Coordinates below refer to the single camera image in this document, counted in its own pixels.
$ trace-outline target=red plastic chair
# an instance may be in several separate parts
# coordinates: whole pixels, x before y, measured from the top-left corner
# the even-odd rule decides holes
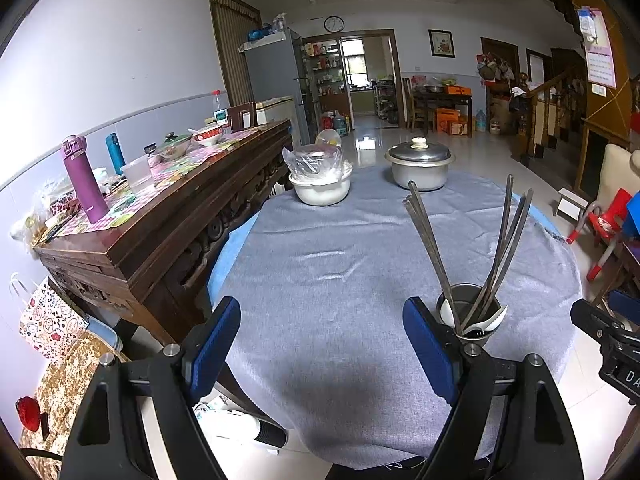
[[[591,270],[587,273],[587,281],[592,282],[598,273],[602,270],[602,266],[611,256],[613,249],[616,248],[616,244],[620,239],[620,230],[622,229],[622,224],[626,219],[626,205],[629,200],[631,200],[631,195],[625,189],[619,189],[616,193],[616,196],[611,202],[609,209],[607,209],[604,213],[601,213],[602,206],[596,201],[591,202],[580,217],[580,221],[578,222],[578,226],[574,229],[574,231],[569,235],[566,239],[568,244],[574,243],[574,240],[582,231],[584,224],[587,220],[593,226],[593,229],[596,231],[596,245],[600,240],[604,240],[608,246],[604,251],[604,254],[598,260],[598,263],[591,267]]]

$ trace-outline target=wall clock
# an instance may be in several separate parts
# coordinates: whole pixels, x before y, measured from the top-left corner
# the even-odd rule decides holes
[[[344,20],[339,16],[329,16],[324,20],[324,28],[327,32],[341,32],[344,29]]]

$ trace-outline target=blue gripper pad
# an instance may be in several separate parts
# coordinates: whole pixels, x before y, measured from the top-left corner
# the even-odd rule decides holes
[[[609,293],[607,301],[611,310],[635,324],[640,324],[640,301],[617,289]]]
[[[462,372],[462,362],[456,357],[459,341],[449,334],[449,327],[433,319],[420,298],[404,302],[402,324],[434,393],[452,406],[458,400]]]
[[[192,406],[211,393],[239,327],[240,304],[225,296],[207,322],[193,327],[185,338],[182,376]]]

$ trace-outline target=small white stool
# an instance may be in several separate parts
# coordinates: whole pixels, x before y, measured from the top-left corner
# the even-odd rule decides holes
[[[558,194],[560,195],[560,199],[554,211],[554,216],[560,211],[575,221],[578,221],[584,210],[587,209],[589,203],[565,187],[558,191]]]

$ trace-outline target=blue thermos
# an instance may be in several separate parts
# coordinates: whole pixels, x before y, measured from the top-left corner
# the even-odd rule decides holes
[[[109,156],[113,163],[113,169],[116,170],[117,174],[121,175],[122,170],[120,168],[124,166],[124,157],[122,156],[118,137],[116,134],[110,134],[104,140],[107,143],[107,149],[109,150]]]

